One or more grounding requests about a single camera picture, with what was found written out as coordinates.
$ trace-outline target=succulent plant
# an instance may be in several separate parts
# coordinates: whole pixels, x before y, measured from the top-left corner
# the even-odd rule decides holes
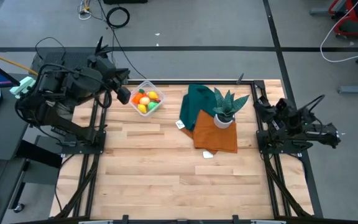
[[[214,89],[214,92],[218,106],[213,110],[218,115],[219,120],[224,123],[233,120],[233,115],[245,105],[249,97],[249,95],[247,95],[234,100],[234,93],[230,94],[230,90],[226,93],[224,98],[217,88]]]

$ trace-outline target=yellow toy lemon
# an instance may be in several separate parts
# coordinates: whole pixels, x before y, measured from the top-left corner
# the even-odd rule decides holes
[[[148,92],[148,93],[147,93],[147,96],[148,96],[150,99],[152,99],[152,100],[158,98],[158,95],[157,95],[154,91]]]
[[[142,105],[148,105],[148,103],[150,103],[150,99],[147,96],[143,96],[140,100],[139,103]]]
[[[142,104],[138,104],[137,105],[137,109],[142,112],[142,113],[147,113],[147,109],[146,109],[146,106],[145,105],[142,105]]]

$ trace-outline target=yellow cable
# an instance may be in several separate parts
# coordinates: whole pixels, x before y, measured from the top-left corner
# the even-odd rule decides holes
[[[35,72],[34,70],[31,70],[31,69],[29,69],[29,68],[27,68],[27,67],[25,67],[25,66],[23,66],[23,65],[21,65],[21,64],[18,64],[18,63],[16,63],[16,62],[13,62],[13,61],[11,61],[11,60],[5,59],[5,58],[3,58],[3,57],[1,57],[1,56],[0,56],[0,60],[3,60],[4,62],[10,63],[11,65],[15,65],[15,66],[17,66],[17,67],[19,67],[19,68],[23,68],[24,70],[27,70],[28,72],[30,72],[30,73],[32,73],[32,74],[34,74],[34,75],[38,75],[38,73]]]
[[[84,0],[84,9],[86,9],[87,11],[89,11],[91,8],[89,7],[89,2],[88,4],[86,3],[87,0]]]

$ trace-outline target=toy fruit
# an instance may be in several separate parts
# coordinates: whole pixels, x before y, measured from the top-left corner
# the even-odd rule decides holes
[[[157,105],[158,105],[158,103],[156,103],[156,102],[150,102],[150,103],[147,105],[147,107],[148,107],[149,110],[151,110],[151,109],[153,109],[154,107],[156,107]]]
[[[146,109],[146,106],[145,105],[142,105],[142,104],[138,104],[137,105],[137,109],[142,112],[142,113],[147,113],[147,109]]]
[[[148,96],[150,99],[152,99],[152,100],[158,98],[158,95],[157,95],[154,91],[148,92],[148,93],[147,93],[147,96]]]
[[[150,103],[150,99],[147,96],[143,96],[140,100],[139,103],[142,105],[147,105],[148,103]]]
[[[133,97],[132,102],[135,104],[139,104],[139,101],[142,97],[145,96],[144,90],[140,89],[138,93],[136,93],[135,97]]]

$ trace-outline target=orange cloth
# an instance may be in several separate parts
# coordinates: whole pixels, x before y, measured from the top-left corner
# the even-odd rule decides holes
[[[196,149],[206,149],[214,155],[218,151],[237,153],[237,129],[235,121],[228,128],[221,129],[214,124],[212,116],[200,110],[194,131],[191,132],[186,128],[181,130],[194,140],[194,147]]]

